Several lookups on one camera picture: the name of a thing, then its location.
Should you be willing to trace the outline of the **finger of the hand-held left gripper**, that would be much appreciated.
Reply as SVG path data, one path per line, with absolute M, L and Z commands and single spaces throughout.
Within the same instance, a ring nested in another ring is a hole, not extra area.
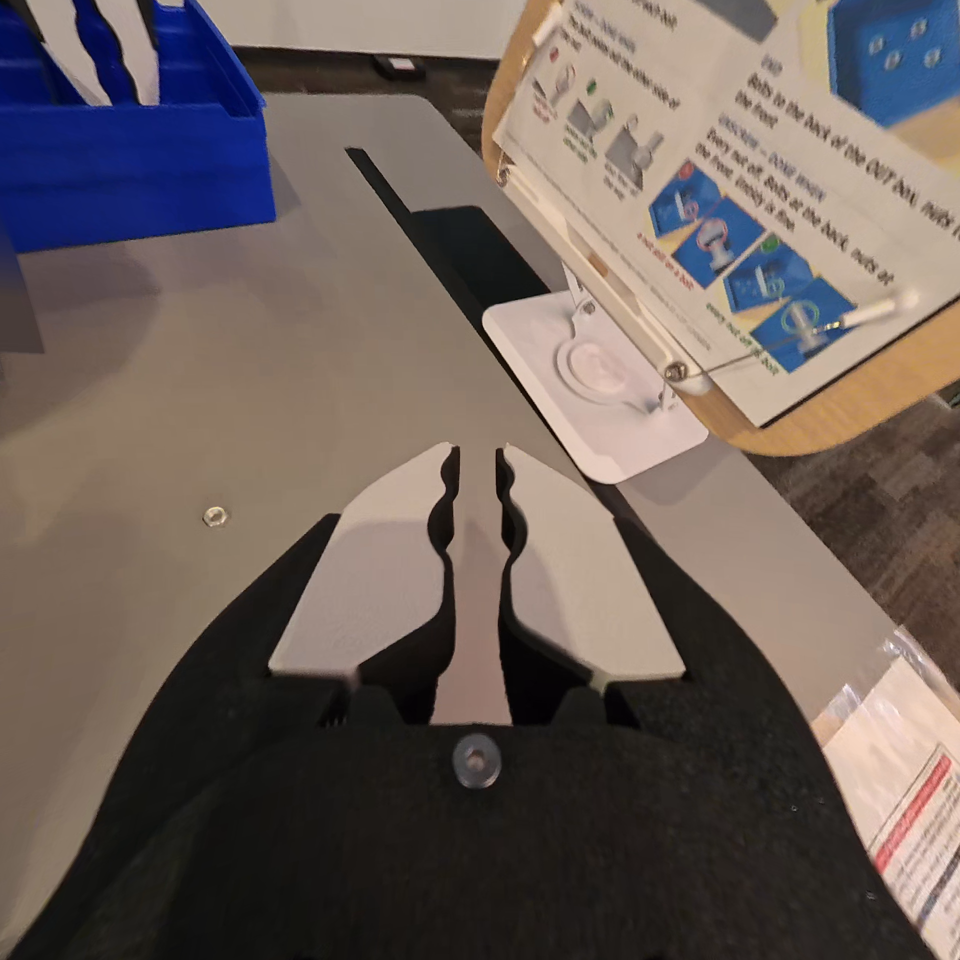
M 81 99 L 90 106 L 111 106 L 94 60 L 81 41 L 73 2 L 26 1 L 25 4 L 41 46 Z
M 122 76 L 133 101 L 154 107 L 161 102 L 159 42 L 155 1 L 98 1 L 99 14 L 117 44 Z

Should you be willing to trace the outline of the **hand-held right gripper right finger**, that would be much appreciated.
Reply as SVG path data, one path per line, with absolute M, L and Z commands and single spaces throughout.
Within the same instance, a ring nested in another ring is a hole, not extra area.
M 684 661 L 614 516 L 520 448 L 498 454 L 501 505 L 520 539 L 506 570 L 517 626 L 594 690 L 681 678 Z

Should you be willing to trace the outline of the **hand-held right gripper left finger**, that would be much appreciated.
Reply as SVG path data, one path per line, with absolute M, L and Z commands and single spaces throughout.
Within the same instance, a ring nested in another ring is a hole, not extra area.
M 447 669 L 459 480 L 460 448 L 443 441 L 347 504 L 270 656 L 271 674 L 418 686 Z

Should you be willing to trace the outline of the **blue divided plastic bin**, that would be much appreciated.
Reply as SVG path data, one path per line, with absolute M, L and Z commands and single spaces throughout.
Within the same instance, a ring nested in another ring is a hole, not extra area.
M 266 102 L 196 2 L 153 4 L 158 105 L 91 105 L 2 3 L 1 214 L 18 254 L 277 219 Z

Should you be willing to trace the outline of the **laminated instruction sheet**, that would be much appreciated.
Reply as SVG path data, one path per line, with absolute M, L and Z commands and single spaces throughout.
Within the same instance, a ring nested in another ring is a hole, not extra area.
M 870 861 L 936 958 L 959 957 L 959 697 L 905 628 L 811 723 Z

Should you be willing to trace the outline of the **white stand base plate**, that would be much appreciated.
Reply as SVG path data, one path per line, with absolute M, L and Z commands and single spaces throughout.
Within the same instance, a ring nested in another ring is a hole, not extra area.
M 616 486 L 702 445 L 708 429 L 590 295 L 492 306 L 486 336 L 588 480 Z

